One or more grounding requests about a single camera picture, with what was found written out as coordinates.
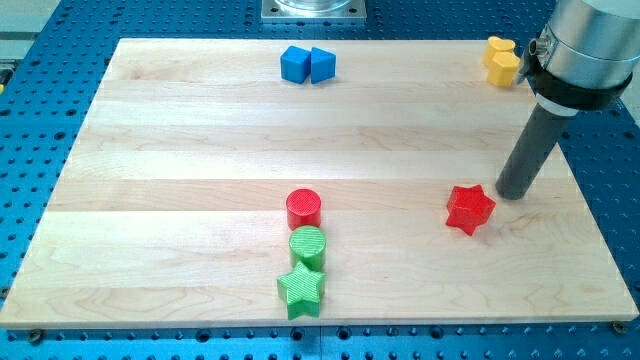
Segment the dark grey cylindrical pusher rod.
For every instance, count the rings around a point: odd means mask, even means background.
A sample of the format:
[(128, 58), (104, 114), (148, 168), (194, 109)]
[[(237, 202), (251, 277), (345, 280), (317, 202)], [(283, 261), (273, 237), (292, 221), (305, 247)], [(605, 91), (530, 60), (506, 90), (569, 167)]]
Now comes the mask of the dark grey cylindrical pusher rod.
[(571, 119), (571, 109), (535, 106), (495, 184), (502, 198), (524, 197)]

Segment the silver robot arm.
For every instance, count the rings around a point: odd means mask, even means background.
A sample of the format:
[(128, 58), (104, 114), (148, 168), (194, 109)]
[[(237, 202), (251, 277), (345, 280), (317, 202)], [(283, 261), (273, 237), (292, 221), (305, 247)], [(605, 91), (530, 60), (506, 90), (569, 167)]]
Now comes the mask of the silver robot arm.
[(497, 179), (498, 194), (522, 198), (568, 123), (613, 105), (638, 62), (637, 1), (558, 1), (520, 57), (514, 80), (532, 81), (536, 106)]

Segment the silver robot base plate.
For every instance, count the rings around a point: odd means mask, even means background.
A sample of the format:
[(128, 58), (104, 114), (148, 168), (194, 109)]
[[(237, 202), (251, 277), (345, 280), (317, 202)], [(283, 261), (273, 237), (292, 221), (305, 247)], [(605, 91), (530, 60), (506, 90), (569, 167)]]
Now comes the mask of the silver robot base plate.
[(365, 0), (262, 0), (263, 23), (364, 22)]

